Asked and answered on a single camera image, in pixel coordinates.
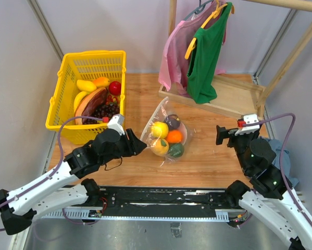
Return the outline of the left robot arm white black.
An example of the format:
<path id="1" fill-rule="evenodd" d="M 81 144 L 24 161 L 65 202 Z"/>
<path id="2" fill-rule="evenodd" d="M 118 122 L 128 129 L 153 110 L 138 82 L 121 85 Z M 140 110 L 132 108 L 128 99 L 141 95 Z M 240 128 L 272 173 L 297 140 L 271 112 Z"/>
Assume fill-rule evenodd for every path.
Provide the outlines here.
<path id="1" fill-rule="evenodd" d="M 94 180 L 88 179 L 62 194 L 58 193 L 58 189 L 98 171 L 113 159 L 136 156 L 146 147 L 146 143 L 138 139 L 132 129 L 124 133 L 106 129 L 95 139 L 74 149 L 49 172 L 18 189 L 1 189 L 2 230 L 7 235 L 14 235 L 27 229 L 33 220 L 45 213 L 70 205 L 97 205 L 101 194 Z"/>

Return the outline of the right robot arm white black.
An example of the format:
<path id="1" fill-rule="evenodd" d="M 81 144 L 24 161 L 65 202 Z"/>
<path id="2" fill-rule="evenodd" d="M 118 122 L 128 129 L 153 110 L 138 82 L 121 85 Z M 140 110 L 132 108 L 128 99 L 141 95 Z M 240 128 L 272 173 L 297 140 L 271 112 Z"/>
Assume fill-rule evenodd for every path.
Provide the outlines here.
<path id="1" fill-rule="evenodd" d="M 216 144 L 228 139 L 241 169 L 252 188 L 234 181 L 226 189 L 225 202 L 230 208 L 242 208 L 260 220 L 289 249 L 312 249 L 312 216 L 299 209 L 301 201 L 287 177 L 272 164 L 276 154 L 259 130 L 243 134 L 240 129 L 217 126 Z"/>

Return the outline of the pink orange peach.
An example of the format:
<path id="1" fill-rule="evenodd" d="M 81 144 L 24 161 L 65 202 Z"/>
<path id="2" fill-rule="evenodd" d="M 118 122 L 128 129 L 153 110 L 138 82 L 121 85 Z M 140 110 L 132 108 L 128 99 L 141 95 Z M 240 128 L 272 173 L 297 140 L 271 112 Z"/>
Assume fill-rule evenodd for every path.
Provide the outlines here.
<path id="1" fill-rule="evenodd" d="M 169 151 L 169 143 L 162 138 L 154 139 L 151 142 L 151 150 L 158 156 L 165 156 Z"/>

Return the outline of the blue crumpled cloth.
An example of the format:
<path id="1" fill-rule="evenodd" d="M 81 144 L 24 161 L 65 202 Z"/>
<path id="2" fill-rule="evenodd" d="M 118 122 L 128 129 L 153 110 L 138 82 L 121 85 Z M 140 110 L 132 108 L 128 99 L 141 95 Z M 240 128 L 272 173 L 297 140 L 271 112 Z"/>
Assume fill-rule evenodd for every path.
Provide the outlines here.
<path id="1" fill-rule="evenodd" d="M 296 187 L 299 183 L 299 180 L 298 178 L 292 177 L 290 175 L 291 170 L 291 161 L 289 157 L 290 152 L 287 149 L 282 150 L 282 142 L 277 139 L 265 138 L 265 140 L 268 142 L 271 149 L 276 153 L 276 157 L 273 160 L 272 164 L 275 165 L 276 168 L 280 169 L 280 159 L 281 159 L 282 168 L 285 176 L 290 181 L 292 187 Z"/>

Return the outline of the red apple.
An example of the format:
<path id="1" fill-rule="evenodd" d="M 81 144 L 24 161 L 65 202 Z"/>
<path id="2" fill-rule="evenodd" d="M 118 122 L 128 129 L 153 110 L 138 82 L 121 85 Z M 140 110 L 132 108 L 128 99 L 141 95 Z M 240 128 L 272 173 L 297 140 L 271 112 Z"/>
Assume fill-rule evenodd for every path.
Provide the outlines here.
<path id="1" fill-rule="evenodd" d="M 110 83 L 108 90 L 111 95 L 119 96 L 121 94 L 121 83 L 118 81 L 113 81 Z"/>

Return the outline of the clear zip top bag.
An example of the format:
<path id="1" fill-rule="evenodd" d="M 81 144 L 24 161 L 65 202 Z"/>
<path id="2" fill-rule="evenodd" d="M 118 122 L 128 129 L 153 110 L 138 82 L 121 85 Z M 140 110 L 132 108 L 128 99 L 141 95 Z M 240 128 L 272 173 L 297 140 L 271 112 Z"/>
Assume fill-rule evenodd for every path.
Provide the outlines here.
<path id="1" fill-rule="evenodd" d="M 163 162 L 173 163 L 187 154 L 194 133 L 165 97 L 145 125 L 140 140 Z"/>

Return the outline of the yellow banana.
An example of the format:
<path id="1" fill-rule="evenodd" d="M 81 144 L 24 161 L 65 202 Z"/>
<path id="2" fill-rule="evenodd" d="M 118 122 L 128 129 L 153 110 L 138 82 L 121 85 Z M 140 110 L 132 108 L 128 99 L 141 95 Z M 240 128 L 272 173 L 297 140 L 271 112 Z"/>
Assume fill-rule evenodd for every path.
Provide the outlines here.
<path id="1" fill-rule="evenodd" d="M 73 102 L 73 111 L 76 112 L 78 106 L 80 105 L 81 101 L 89 95 L 89 92 L 86 91 L 81 91 L 80 93 L 78 93 L 74 99 Z"/>

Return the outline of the orange yellow peach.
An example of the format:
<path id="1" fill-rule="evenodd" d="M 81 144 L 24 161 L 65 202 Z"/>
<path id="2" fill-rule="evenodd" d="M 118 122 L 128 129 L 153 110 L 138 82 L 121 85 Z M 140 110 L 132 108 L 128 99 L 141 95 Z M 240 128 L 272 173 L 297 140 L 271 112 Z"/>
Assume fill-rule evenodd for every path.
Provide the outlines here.
<path id="1" fill-rule="evenodd" d="M 110 85 L 110 80 L 107 77 L 99 77 L 93 80 L 93 83 L 97 88 L 106 88 Z"/>

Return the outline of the pink shirt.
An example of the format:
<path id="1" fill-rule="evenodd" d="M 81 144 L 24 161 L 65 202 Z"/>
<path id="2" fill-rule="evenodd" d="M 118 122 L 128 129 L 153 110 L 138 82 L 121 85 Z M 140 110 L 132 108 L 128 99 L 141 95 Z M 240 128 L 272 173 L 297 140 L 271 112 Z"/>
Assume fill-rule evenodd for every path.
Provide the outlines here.
<path id="1" fill-rule="evenodd" d="M 184 58 L 186 50 L 198 28 L 216 10 L 215 1 L 207 4 L 206 10 L 190 20 L 182 20 L 170 34 L 161 58 L 158 82 L 167 91 L 174 85 L 181 96 L 189 97 L 186 92 L 187 72 L 190 62 Z"/>

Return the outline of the wooden clothes rack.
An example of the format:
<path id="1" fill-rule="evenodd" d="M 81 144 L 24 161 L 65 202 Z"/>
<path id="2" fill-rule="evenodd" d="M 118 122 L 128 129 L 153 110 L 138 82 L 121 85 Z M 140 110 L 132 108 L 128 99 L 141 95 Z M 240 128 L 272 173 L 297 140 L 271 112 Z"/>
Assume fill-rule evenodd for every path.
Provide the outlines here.
<path id="1" fill-rule="evenodd" d="M 253 1 L 254 3 L 307 11 L 312 13 L 312 1 Z M 232 77 L 214 76 L 212 86 L 216 89 L 218 97 L 207 104 L 196 104 L 191 98 L 179 95 L 174 90 L 166 91 L 160 87 L 158 95 L 167 97 L 188 106 L 211 111 L 212 113 L 232 118 L 255 113 L 259 118 L 264 116 L 265 102 L 273 89 L 281 81 L 306 45 L 312 39 L 312 22 L 289 53 L 267 87 L 241 81 Z"/>

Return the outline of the small orange fruit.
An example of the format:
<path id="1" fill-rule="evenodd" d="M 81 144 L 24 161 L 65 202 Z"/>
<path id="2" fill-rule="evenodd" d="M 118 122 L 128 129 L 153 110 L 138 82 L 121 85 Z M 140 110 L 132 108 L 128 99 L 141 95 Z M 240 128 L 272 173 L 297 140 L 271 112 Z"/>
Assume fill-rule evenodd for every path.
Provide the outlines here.
<path id="1" fill-rule="evenodd" d="M 183 139 L 184 139 L 184 136 L 182 132 L 180 132 L 179 130 L 171 130 L 168 132 L 166 136 L 166 141 L 169 144 L 182 143 Z"/>

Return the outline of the yellow lemon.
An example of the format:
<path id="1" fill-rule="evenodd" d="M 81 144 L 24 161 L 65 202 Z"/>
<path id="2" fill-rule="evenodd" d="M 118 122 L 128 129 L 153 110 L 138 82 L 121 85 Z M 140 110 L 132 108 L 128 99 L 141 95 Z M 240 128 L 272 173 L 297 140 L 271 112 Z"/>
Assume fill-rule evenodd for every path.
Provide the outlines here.
<path id="1" fill-rule="evenodd" d="M 169 132 L 168 126 L 164 122 L 156 121 L 151 126 L 151 136 L 165 139 Z"/>

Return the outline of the green shirt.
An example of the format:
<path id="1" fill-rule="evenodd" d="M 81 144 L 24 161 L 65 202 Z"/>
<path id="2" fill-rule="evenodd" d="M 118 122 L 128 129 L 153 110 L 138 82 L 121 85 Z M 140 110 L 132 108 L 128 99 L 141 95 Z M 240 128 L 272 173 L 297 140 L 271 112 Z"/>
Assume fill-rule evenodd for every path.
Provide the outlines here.
<path id="1" fill-rule="evenodd" d="M 223 44 L 220 38 L 217 36 L 213 41 L 206 39 L 200 42 L 200 47 L 191 54 L 186 91 L 197 104 L 206 104 L 217 98 L 211 83 Z"/>

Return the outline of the yellow plastic basket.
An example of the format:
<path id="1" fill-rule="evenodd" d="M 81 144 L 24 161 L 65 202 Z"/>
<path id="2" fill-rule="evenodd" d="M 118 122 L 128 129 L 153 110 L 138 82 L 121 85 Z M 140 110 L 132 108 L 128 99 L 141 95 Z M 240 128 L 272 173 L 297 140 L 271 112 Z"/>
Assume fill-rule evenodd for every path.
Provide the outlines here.
<path id="1" fill-rule="evenodd" d="M 74 117 L 73 101 L 79 93 L 78 80 L 95 80 L 107 77 L 110 81 L 121 83 L 121 94 L 118 97 L 120 114 L 125 115 L 126 101 L 126 52 L 86 51 L 67 53 L 63 57 L 54 95 L 49 100 L 46 128 L 59 131 L 61 125 Z"/>

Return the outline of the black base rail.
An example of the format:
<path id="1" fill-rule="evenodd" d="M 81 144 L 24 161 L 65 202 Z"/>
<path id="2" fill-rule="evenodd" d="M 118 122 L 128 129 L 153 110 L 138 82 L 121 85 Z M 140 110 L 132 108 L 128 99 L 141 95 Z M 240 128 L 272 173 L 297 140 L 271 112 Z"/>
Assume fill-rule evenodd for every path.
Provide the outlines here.
<path id="1" fill-rule="evenodd" d="M 225 189 L 101 186 L 100 199 L 80 206 L 99 209 L 108 202 L 103 218 L 142 220 L 217 219 L 217 211 L 240 211 Z"/>

